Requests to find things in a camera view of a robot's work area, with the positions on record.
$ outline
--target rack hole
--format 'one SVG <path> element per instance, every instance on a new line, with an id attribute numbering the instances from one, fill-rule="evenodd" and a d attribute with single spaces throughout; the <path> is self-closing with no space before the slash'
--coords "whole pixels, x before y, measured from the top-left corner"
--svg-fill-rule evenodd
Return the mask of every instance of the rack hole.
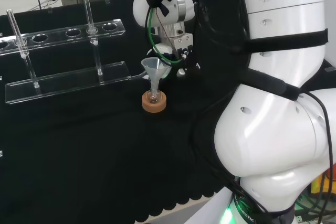
<path id="1" fill-rule="evenodd" d="M 117 25 L 113 24 L 113 23 L 107 23 L 107 24 L 103 25 L 103 30 L 105 30 L 105 31 L 113 31 L 116 28 L 117 28 Z"/>
<path id="2" fill-rule="evenodd" d="M 66 31 L 65 35 L 68 36 L 68 37 L 76 37 L 76 36 L 80 35 L 80 30 L 69 29 L 69 30 Z"/>
<path id="3" fill-rule="evenodd" d="M 36 43 L 41 43 L 43 41 L 46 41 L 47 39 L 48 39 L 48 36 L 45 34 L 38 34 L 38 35 L 33 36 L 32 38 L 33 42 L 36 42 Z"/>
<path id="4" fill-rule="evenodd" d="M 0 40 L 0 49 L 3 49 L 8 46 L 8 42 Z"/>

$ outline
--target test tube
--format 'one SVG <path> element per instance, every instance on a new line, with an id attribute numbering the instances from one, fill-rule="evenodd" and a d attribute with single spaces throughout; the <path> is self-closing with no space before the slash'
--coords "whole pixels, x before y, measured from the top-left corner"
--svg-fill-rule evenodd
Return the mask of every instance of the test tube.
<path id="1" fill-rule="evenodd" d="M 97 29 L 94 27 L 95 25 L 93 23 L 90 0 L 84 0 L 84 6 L 85 6 L 85 11 L 86 11 L 86 19 L 88 21 L 88 26 L 89 26 L 89 28 L 87 29 L 87 32 L 89 34 L 95 34 L 97 32 Z"/>
<path id="2" fill-rule="evenodd" d="M 12 30 L 13 30 L 14 35 L 16 37 L 16 46 L 19 49 L 21 58 L 25 61 L 25 65 L 27 67 L 30 78 L 32 79 L 34 87 L 37 89 L 40 86 L 37 82 L 35 71 L 33 69 L 33 65 L 32 65 L 32 63 L 30 61 L 30 58 L 29 58 L 29 51 L 27 50 L 25 41 L 22 39 L 20 30 L 19 30 L 19 26 L 17 25 L 16 19 L 14 17 L 14 13 L 11 9 L 7 10 L 6 12 L 7 12 L 7 16 L 8 16 L 8 19 L 9 19 L 9 23 L 11 24 Z"/>
<path id="3" fill-rule="evenodd" d="M 88 34 L 93 35 L 97 33 L 97 28 L 95 28 L 94 23 L 93 23 L 93 17 L 92 17 L 92 12 L 91 12 L 91 6 L 90 6 L 90 1 L 89 0 L 84 0 L 84 6 L 85 6 L 85 11 L 86 11 L 86 19 L 88 21 L 88 29 L 86 30 Z M 100 55 L 99 55 L 99 49 L 98 49 L 98 38 L 93 37 L 90 39 L 91 44 L 93 44 L 93 56 L 94 60 L 96 62 L 96 67 L 98 71 L 98 75 L 101 76 L 103 75 L 103 72 L 101 70 L 101 63 L 100 63 Z"/>

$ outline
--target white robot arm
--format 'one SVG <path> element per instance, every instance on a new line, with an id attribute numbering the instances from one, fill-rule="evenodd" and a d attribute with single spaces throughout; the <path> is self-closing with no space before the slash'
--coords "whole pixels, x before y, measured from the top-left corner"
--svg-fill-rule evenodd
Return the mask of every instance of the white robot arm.
<path id="1" fill-rule="evenodd" d="M 313 33 L 326 28 L 324 0 L 245 2 L 252 40 Z M 166 17 L 158 12 L 163 24 L 181 21 L 177 0 L 163 4 L 170 11 Z M 185 0 L 185 6 L 184 20 L 189 20 L 195 15 L 192 0 Z M 146 0 L 134 1 L 134 16 L 142 26 L 145 26 L 148 8 Z M 152 26 L 159 25 L 154 18 Z M 325 45 L 258 52 L 252 54 L 249 68 L 300 88 L 321 67 L 324 54 Z M 335 140 L 336 90 L 319 90 L 313 94 L 327 108 L 331 137 Z M 241 177 L 242 188 L 268 212 L 289 211 L 302 190 L 329 168 L 325 124 L 320 105 L 306 94 L 291 101 L 240 85 L 217 123 L 215 147 L 225 168 Z M 236 223 L 247 222 L 234 201 L 230 208 Z M 189 220 L 188 224 L 199 223 L 197 219 Z"/>

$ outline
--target funnel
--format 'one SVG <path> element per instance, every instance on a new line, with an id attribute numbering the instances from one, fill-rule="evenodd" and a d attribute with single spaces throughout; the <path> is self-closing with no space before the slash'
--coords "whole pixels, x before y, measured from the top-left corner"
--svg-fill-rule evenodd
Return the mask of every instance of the funnel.
<path id="1" fill-rule="evenodd" d="M 151 90 L 142 96 L 143 108 L 151 113 L 158 113 L 166 107 L 166 95 L 159 91 L 159 81 L 170 67 L 157 57 L 146 58 L 141 61 L 151 79 Z"/>

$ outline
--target table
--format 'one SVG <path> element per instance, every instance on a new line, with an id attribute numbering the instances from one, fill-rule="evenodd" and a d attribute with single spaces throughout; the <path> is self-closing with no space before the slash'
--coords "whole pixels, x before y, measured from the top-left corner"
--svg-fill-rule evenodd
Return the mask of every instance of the table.
<path id="1" fill-rule="evenodd" d="M 239 0 L 204 0 L 212 25 L 233 34 L 224 43 L 243 40 L 237 15 Z M 143 71 L 140 61 L 149 46 L 144 29 L 132 16 L 133 0 L 91 3 L 95 22 L 121 18 L 123 36 L 100 41 L 102 64 L 124 60 L 132 75 Z M 19 13 L 22 33 L 86 23 L 82 5 Z M 3 36 L 12 34 L 0 17 Z M 229 93 L 248 55 L 231 55 L 214 44 L 198 26 L 195 52 L 200 79 L 161 83 L 167 108 L 158 115 L 144 112 L 141 95 L 146 80 L 127 81 L 22 104 L 4 103 L 4 84 L 28 79 L 18 54 L 0 57 L 0 222 L 122 223 L 145 221 L 162 209 L 190 198 L 210 197 L 226 182 L 195 157 L 187 141 L 191 118 Z M 194 20 L 186 23 L 193 32 Z M 80 42 L 31 52 L 37 76 L 95 65 L 91 45 Z M 336 87 L 334 74 L 319 73 L 308 90 Z M 205 115 L 195 132 L 196 143 L 213 161 L 213 134 L 224 104 Z"/>

